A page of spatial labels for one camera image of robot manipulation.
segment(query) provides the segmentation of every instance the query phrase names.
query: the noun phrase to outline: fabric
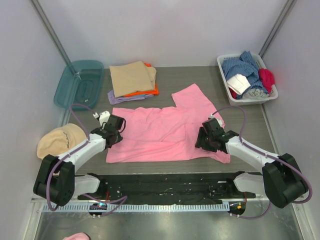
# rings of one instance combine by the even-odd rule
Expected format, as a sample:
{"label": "fabric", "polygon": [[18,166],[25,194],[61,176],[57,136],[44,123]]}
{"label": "fabric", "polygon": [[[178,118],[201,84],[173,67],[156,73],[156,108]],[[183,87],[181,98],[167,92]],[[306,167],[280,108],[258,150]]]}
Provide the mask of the fabric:
{"label": "fabric", "polygon": [[229,163],[230,155],[196,148],[199,128],[216,111],[196,84],[172,94],[176,107],[113,108],[126,120],[123,140],[108,150],[107,163],[182,161],[210,157]]}
{"label": "fabric", "polygon": [[110,75],[116,98],[155,89],[156,69],[145,66],[142,61],[123,66],[110,66]]}
{"label": "fabric", "polygon": [[130,97],[115,97],[115,93],[113,90],[108,92],[107,95],[108,95],[109,103],[111,105],[115,105],[123,102],[129,102],[129,101],[145,100],[146,98],[153,97],[152,94],[140,94],[140,95],[130,96]]}
{"label": "fabric", "polygon": [[230,91],[230,93],[231,93],[231,96],[232,96],[234,99],[236,99],[237,93],[236,93],[235,91],[233,91],[231,88],[229,88],[229,91]]}
{"label": "fabric", "polygon": [[85,132],[73,123],[55,128],[44,135],[37,146],[38,158],[44,159],[48,154],[58,156],[80,144],[87,138]]}
{"label": "fabric", "polygon": [[236,92],[238,95],[242,95],[251,85],[247,78],[241,74],[236,74],[226,81],[228,87]]}
{"label": "fabric", "polygon": [[[228,81],[236,74],[245,76],[250,83],[250,87],[244,91],[245,93],[250,89],[261,89],[265,94],[267,89],[263,86],[259,79],[259,67],[253,59],[249,51],[244,51],[240,58],[229,58],[223,61],[222,70],[225,79]],[[236,99],[241,99],[241,95],[237,95]]]}
{"label": "fabric", "polygon": [[265,89],[267,89],[268,93],[271,93],[272,85],[275,84],[274,74],[268,69],[261,68],[259,69],[259,77]]}
{"label": "fabric", "polygon": [[265,99],[268,98],[269,94],[264,93],[262,89],[252,88],[242,95],[242,99]]}
{"label": "fabric", "polygon": [[137,91],[137,92],[134,92],[134,93],[131,93],[131,94],[127,94],[127,95],[124,95],[124,96],[127,98],[127,97],[132,97],[132,96],[138,96],[138,95],[141,95],[141,94],[159,95],[159,90],[158,90],[157,84],[155,84],[154,90],[151,90],[151,91]]}
{"label": "fabric", "polygon": [[65,237],[63,240],[91,240],[91,239],[87,234],[80,232],[72,236]]}

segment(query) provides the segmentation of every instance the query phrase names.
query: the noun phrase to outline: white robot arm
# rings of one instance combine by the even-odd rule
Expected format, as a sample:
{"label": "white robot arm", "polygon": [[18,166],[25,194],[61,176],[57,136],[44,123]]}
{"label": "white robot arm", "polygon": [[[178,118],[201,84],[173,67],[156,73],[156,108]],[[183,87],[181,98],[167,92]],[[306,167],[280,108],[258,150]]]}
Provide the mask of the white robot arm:
{"label": "white robot arm", "polygon": [[101,182],[98,175],[88,173],[84,176],[75,176],[75,174],[94,155],[111,148],[112,145],[123,139],[120,135],[120,129],[122,125],[125,128],[126,120],[112,115],[108,111],[100,114],[95,113],[93,116],[100,122],[101,127],[91,131],[89,141],[86,139],[63,154],[58,156],[47,155],[42,160],[33,187],[35,194],[47,198],[46,188],[49,174],[54,165],[62,158],[65,158],[65,160],[56,170],[56,173],[59,174],[54,176],[50,182],[51,202],[58,206],[64,206],[72,197],[94,193],[99,197],[99,195],[106,193],[106,184]]}
{"label": "white robot arm", "polygon": [[225,132],[222,122],[213,116],[202,123],[195,147],[222,151],[253,166],[261,175],[239,172],[233,179],[235,187],[240,192],[267,196],[278,208],[284,208],[309,190],[301,174],[297,174],[301,171],[293,156],[287,153],[279,156],[245,141],[234,131]]}

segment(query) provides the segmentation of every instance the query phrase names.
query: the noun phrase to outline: pink cloth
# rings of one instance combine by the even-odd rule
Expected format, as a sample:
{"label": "pink cloth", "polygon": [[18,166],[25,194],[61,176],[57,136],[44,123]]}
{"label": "pink cloth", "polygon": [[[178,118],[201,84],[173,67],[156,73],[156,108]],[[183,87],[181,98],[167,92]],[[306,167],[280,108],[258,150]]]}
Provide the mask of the pink cloth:
{"label": "pink cloth", "polygon": [[63,240],[89,240],[90,238],[88,235],[84,234],[83,232],[76,233],[72,236],[65,237]]}
{"label": "pink cloth", "polygon": [[123,140],[112,146],[107,163],[164,162],[210,157],[227,164],[230,155],[196,148],[199,127],[216,111],[196,84],[172,94],[176,107],[113,108],[126,120]]}

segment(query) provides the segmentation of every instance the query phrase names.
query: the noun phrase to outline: metal floor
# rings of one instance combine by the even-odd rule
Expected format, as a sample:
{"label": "metal floor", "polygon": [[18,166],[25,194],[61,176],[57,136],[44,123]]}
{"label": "metal floor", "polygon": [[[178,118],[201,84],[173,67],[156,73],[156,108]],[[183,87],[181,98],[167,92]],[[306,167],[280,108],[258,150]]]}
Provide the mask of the metal floor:
{"label": "metal floor", "polygon": [[[267,206],[268,201],[248,201],[245,215],[260,215]],[[272,207],[258,220],[231,217],[227,212],[114,213],[100,219],[88,216],[85,212],[44,212],[35,240],[62,240],[79,232],[92,240],[303,239],[291,205]]]}
{"label": "metal floor", "polygon": [[[104,81],[100,92],[99,100],[95,107],[97,112],[105,110],[112,111],[116,108],[135,109],[164,108],[175,106],[171,97],[172,93],[197,84],[208,99],[219,109],[229,105],[226,90],[223,86],[219,68],[217,66],[194,66],[194,67],[157,67],[156,82],[159,95],[141,101],[122,102],[114,106],[110,105],[107,93],[112,89],[110,72],[104,73]],[[260,105],[248,105],[243,107],[247,114],[247,125],[243,137],[263,148],[273,152],[274,148],[268,133]],[[76,112],[88,130],[98,127],[98,122],[87,111]],[[243,123],[243,114],[239,109],[226,109],[221,112],[225,122],[225,129],[239,132]],[[77,124],[77,121],[70,117],[70,123]],[[219,173],[256,172],[242,160],[231,157],[231,163],[223,164],[208,157],[192,159],[188,161],[172,162],[130,162],[130,163],[106,163],[107,151],[101,152],[84,164],[77,174],[95,173],[98,175],[108,174],[153,174],[153,173]]]}

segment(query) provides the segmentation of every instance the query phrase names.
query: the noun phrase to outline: gray table surface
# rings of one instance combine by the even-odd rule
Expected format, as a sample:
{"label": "gray table surface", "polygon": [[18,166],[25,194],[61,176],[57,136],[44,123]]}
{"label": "gray table surface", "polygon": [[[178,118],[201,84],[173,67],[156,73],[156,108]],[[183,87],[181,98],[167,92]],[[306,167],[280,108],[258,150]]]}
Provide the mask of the gray table surface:
{"label": "gray table surface", "polygon": [[[139,101],[123,102],[117,105],[110,105],[107,93],[112,89],[110,72],[104,72],[104,80],[95,110],[112,112],[113,107],[136,109],[144,108],[165,108],[175,106],[171,97],[191,84],[197,84],[204,95],[219,109],[229,105],[226,90],[224,88],[219,68],[216,66],[194,66],[194,67],[157,67],[156,82],[159,95]],[[273,152],[274,148],[268,133],[260,105],[243,106],[247,114],[247,124],[243,137],[263,148]],[[87,111],[77,111],[76,114],[90,131],[99,126],[99,123]],[[243,124],[243,113],[236,108],[229,108],[221,112],[225,122],[225,130],[239,132]],[[70,123],[77,124],[73,116]],[[256,170],[238,159],[231,157],[231,163],[223,164],[208,157],[202,157],[186,161],[172,162],[128,162],[128,163],[106,163],[107,151],[95,155],[86,162],[77,174],[95,173],[98,175],[107,174],[153,174],[153,173],[219,173],[219,172],[256,172]]]}

